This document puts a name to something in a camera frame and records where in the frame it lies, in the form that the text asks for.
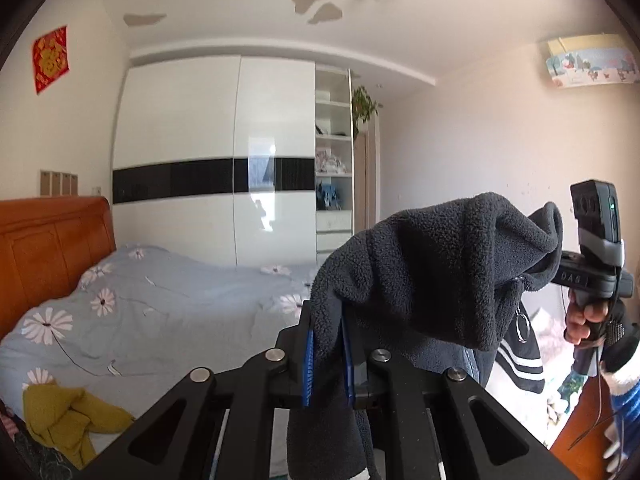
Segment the person's right hand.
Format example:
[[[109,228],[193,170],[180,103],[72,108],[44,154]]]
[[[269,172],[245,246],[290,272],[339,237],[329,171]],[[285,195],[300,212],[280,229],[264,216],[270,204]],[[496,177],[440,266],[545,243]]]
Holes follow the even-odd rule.
[[[604,322],[607,316],[606,302],[579,307],[575,296],[570,295],[570,304],[565,315],[565,340],[574,346],[579,346],[590,337],[591,326]]]

